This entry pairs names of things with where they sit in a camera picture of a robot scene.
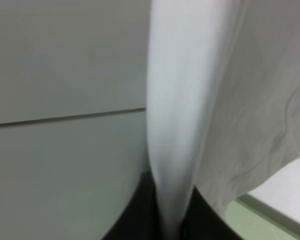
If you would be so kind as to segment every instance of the white fabric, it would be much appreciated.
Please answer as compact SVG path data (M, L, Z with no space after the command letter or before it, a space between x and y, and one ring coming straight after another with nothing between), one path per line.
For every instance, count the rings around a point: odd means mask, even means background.
M149 155L163 226L173 229L201 146L196 186L221 216L230 201L300 156L300 0L251 1L224 74L229 51L222 47L231 45L234 33L226 32L235 32L230 23L238 19L224 11L233 13L230 3L155 0L152 7Z

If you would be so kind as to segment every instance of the green floor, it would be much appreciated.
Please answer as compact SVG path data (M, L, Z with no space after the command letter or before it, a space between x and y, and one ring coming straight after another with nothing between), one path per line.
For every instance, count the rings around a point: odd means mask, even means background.
M226 221L244 240L300 240L300 237L241 201L232 202Z

